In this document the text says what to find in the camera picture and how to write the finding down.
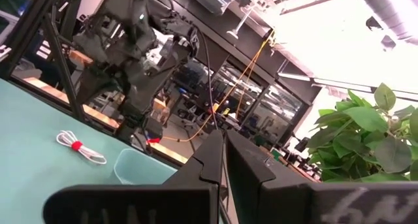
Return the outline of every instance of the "clear plastic container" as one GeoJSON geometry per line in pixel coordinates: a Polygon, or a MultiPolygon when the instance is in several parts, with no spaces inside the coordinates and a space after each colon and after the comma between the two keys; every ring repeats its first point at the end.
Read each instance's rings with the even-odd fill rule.
{"type": "Polygon", "coordinates": [[[114,175],[123,185],[162,184],[175,172],[174,168],[134,149],[122,150],[114,166],[114,175]]]}

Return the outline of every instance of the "potted plant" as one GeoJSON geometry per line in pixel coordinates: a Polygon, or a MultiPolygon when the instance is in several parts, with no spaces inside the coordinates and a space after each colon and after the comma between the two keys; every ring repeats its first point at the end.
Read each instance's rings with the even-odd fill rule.
{"type": "Polygon", "coordinates": [[[335,109],[319,111],[307,147],[323,182],[386,182],[418,180],[418,109],[391,112],[393,91],[381,84],[376,105],[348,91],[335,109]]]}

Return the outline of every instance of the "teal table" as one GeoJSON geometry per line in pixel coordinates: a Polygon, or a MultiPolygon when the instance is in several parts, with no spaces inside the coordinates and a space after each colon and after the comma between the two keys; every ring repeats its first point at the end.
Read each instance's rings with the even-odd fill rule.
{"type": "MultiPolygon", "coordinates": [[[[39,224],[45,200],[77,184],[118,184],[112,171],[118,140],[80,123],[0,80],[0,223],[39,224]],[[70,130],[108,163],[94,165],[56,142],[70,130]]],[[[176,170],[142,155],[143,184],[161,184],[176,170]]]]}

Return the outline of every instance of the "white cable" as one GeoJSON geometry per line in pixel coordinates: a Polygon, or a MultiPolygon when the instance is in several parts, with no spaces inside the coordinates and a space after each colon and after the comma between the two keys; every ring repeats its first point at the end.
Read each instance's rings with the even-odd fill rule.
{"type": "Polygon", "coordinates": [[[103,155],[83,146],[83,144],[76,138],[76,135],[74,135],[71,131],[61,130],[61,132],[57,135],[57,142],[63,146],[67,146],[80,152],[80,154],[93,163],[97,163],[99,165],[105,165],[107,163],[107,160],[103,155]]]}

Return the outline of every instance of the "ceiling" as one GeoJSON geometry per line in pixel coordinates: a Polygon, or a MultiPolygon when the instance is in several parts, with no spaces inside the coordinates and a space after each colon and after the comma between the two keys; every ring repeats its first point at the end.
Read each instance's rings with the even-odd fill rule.
{"type": "MultiPolygon", "coordinates": [[[[229,9],[241,17],[246,11],[237,4],[229,9]]],[[[367,86],[385,82],[418,93],[412,66],[417,47],[397,44],[383,51],[381,34],[365,26],[372,15],[362,0],[289,0],[256,7],[246,23],[260,35],[275,27],[274,49],[308,76],[367,86]]]]}

